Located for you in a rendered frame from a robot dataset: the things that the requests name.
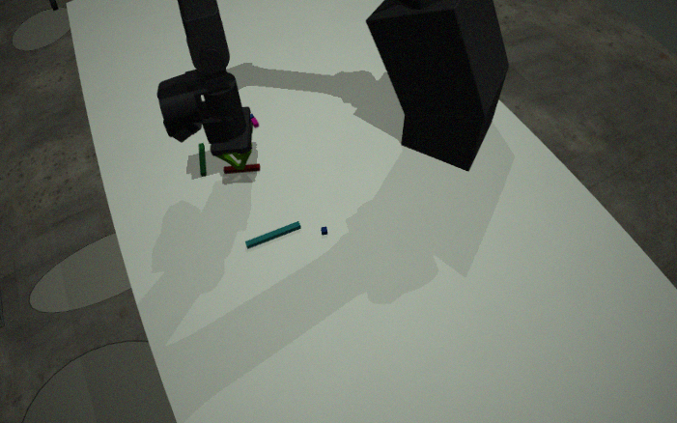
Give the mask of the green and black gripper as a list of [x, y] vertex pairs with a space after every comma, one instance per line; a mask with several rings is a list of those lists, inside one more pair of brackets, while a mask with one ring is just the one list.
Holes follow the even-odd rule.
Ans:
[[[252, 152], [253, 125], [250, 121], [250, 107], [242, 107], [240, 104], [240, 108], [232, 116], [217, 117], [210, 112], [209, 114], [216, 120], [223, 120], [229, 138], [229, 142], [211, 144], [212, 155], [228, 162], [237, 170], [243, 170]], [[233, 155], [237, 160], [241, 159], [240, 164], [229, 155]]]

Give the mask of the dark red rod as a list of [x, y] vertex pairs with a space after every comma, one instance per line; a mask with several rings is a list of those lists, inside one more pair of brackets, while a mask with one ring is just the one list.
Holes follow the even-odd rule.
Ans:
[[245, 165], [243, 170], [237, 170], [233, 166], [225, 166], [224, 167], [224, 173], [225, 174], [254, 172], [254, 171], [260, 171], [260, 164], [247, 164], [247, 165]]

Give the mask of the dark green rod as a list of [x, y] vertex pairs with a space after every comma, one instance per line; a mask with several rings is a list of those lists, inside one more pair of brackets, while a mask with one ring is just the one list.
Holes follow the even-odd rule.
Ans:
[[201, 176], [207, 176], [205, 146], [204, 143], [199, 144], [199, 158], [200, 158], [200, 173]]

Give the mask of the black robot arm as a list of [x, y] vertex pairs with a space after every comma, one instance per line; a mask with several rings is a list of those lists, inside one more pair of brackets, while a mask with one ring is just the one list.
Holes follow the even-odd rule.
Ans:
[[217, 1], [178, 0], [178, 4], [196, 70], [158, 84], [163, 124], [168, 135], [181, 143], [202, 125], [209, 144], [229, 142], [223, 120], [209, 115], [230, 116], [240, 108], [236, 78], [226, 71], [230, 53]]

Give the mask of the turquoise rod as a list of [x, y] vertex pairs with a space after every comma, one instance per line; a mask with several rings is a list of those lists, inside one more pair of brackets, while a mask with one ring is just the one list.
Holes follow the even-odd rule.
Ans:
[[292, 223], [290, 225], [284, 226], [284, 227], [279, 228], [277, 230], [274, 230], [274, 231], [271, 231], [271, 232], [266, 233], [264, 235], [261, 235], [257, 238], [252, 239], [252, 240], [247, 240], [245, 243], [246, 243], [247, 249], [249, 249], [251, 247], [262, 244], [262, 243], [267, 242], [269, 240], [274, 240], [276, 238], [279, 238], [281, 236], [289, 234], [289, 233], [296, 231], [298, 229], [301, 229], [301, 227], [300, 227], [299, 222], [297, 221], [297, 222]]

